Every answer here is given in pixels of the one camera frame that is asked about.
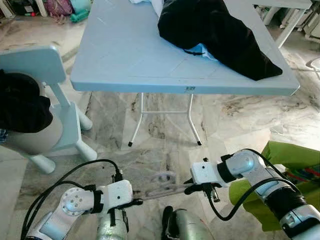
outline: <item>clutter in background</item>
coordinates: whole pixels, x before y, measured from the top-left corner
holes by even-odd
[[[8,0],[16,15],[38,13],[39,8],[35,0]]]
[[[89,15],[93,0],[0,0],[0,9],[6,18],[15,15],[55,18],[63,24],[67,18],[73,23],[86,19]]]
[[[281,29],[284,29],[293,21],[295,14],[299,11],[295,8],[279,7],[272,12],[273,15],[266,17],[269,14],[270,7],[262,5],[255,5],[254,7],[264,24],[268,25],[270,20],[275,16]],[[299,32],[303,30],[307,40],[320,43],[320,1],[312,0],[312,6],[305,11],[295,28]]]

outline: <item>black connector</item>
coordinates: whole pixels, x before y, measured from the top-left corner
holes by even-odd
[[[223,155],[221,156],[221,161],[225,162],[226,160],[228,160],[229,158],[231,158],[233,156],[233,154],[227,154],[227,155]]]
[[[202,183],[201,184],[202,186],[202,190],[205,192],[206,196],[208,198],[211,198],[212,197],[212,185],[211,183]]]
[[[86,186],[84,186],[83,190],[95,191],[96,190],[96,185],[95,184],[86,185]]]
[[[119,181],[122,181],[124,179],[123,177],[123,174],[122,174],[122,171],[120,169],[116,169],[115,170],[115,175],[114,175],[114,182],[119,182]]]

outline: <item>black cloth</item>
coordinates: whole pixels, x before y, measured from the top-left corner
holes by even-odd
[[[40,96],[37,82],[21,73],[0,70],[0,128],[37,133],[52,122],[50,99]]]
[[[179,48],[205,45],[221,63],[255,81],[283,72],[260,51],[253,32],[230,15],[223,0],[165,0],[158,29]]]

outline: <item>chair backrest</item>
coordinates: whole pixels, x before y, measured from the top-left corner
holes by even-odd
[[[33,46],[0,52],[0,69],[5,73],[26,74],[39,83],[46,83],[61,105],[70,104],[58,85],[66,80],[66,73],[54,46]]]

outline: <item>plastic chair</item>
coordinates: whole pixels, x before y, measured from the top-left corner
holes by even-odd
[[[75,103],[69,102],[59,85],[59,83],[65,81],[66,74],[61,57],[55,47],[36,46],[1,52],[0,69],[3,69],[5,73],[29,75],[38,83],[46,84],[52,89],[60,103],[53,105],[52,111],[61,121],[63,131],[60,139],[50,149],[50,152],[75,147],[86,161],[97,159],[97,152],[85,144],[81,137],[81,129],[91,129],[93,125],[92,121],[78,109]],[[28,155],[28,153],[25,154],[26,151],[18,152],[34,162],[47,174],[55,169],[55,163],[43,155]]]

